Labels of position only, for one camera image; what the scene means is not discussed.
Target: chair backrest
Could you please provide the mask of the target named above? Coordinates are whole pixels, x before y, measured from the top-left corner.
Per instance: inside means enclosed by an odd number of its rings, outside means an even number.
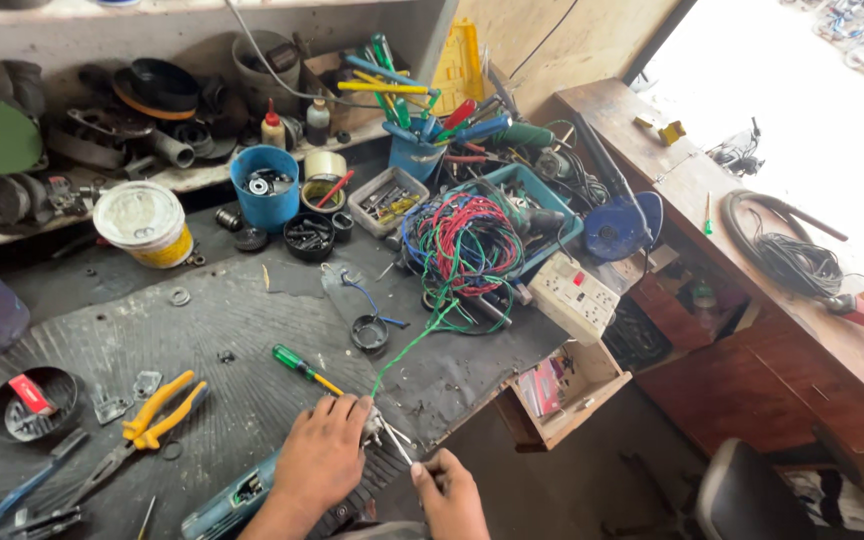
[[[707,540],[815,540],[815,524],[769,462],[728,439],[702,478],[696,517]]]

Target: yellow-handled pliers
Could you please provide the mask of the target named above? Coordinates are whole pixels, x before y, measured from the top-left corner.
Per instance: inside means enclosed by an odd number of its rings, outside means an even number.
[[[155,391],[149,400],[145,401],[145,404],[142,405],[142,408],[139,409],[138,414],[135,415],[135,418],[133,418],[131,422],[122,423],[125,427],[122,431],[122,436],[125,437],[126,440],[123,441],[122,444],[116,446],[102,461],[99,462],[99,465],[95,470],[92,471],[88,478],[85,479],[85,482],[82,483],[81,487],[78,488],[78,492],[76,492],[75,496],[66,502],[66,509],[78,505],[78,503],[84,497],[89,495],[96,486],[102,484],[102,481],[110,477],[136,450],[147,450],[150,448],[158,449],[160,446],[159,437],[174,428],[174,426],[186,418],[190,412],[195,411],[196,408],[198,408],[199,404],[201,404],[202,401],[206,399],[206,396],[209,395],[209,384],[204,380],[196,385],[188,397],[185,398],[185,401],[183,401],[172,414],[168,415],[152,427],[149,427],[149,423],[152,422],[156,417],[156,414],[159,413],[159,409],[162,405],[180,388],[184,387],[189,381],[192,381],[193,377],[195,377],[195,373],[191,370],[180,374],[175,380]]]

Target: extension board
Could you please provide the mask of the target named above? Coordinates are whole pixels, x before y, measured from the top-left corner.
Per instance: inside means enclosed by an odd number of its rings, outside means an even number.
[[[540,312],[586,346],[602,338],[619,298],[561,251],[542,264],[528,289]]]

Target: blue cup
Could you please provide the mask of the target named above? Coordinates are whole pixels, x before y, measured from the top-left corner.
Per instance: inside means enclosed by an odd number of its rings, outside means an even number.
[[[255,195],[246,186],[246,178],[259,169],[274,169],[294,179],[285,193]],[[281,233],[285,222],[299,213],[299,164],[294,157],[275,146],[260,144],[246,148],[235,156],[229,176],[242,206],[246,221],[269,233]]]
[[[413,117],[412,123],[422,126],[425,121]],[[412,178],[424,183],[432,175],[432,171],[435,170],[444,153],[446,153],[445,146],[433,146],[428,142],[416,143],[392,133],[389,166],[399,167],[412,175]]]

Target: open drawer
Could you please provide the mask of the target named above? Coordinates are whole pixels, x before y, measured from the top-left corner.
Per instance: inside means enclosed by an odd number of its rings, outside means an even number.
[[[557,357],[572,359],[572,367],[566,367],[561,378],[563,383],[568,381],[568,384],[562,387],[564,395],[560,399],[559,410],[537,416],[528,404],[528,392],[523,392],[520,387],[518,375],[502,383],[503,391],[495,399],[499,414],[515,440],[517,452],[552,450],[602,407],[607,399],[614,396],[619,388],[632,380],[632,374],[618,367],[601,341],[588,347],[568,343],[551,354],[552,362],[558,362]]]

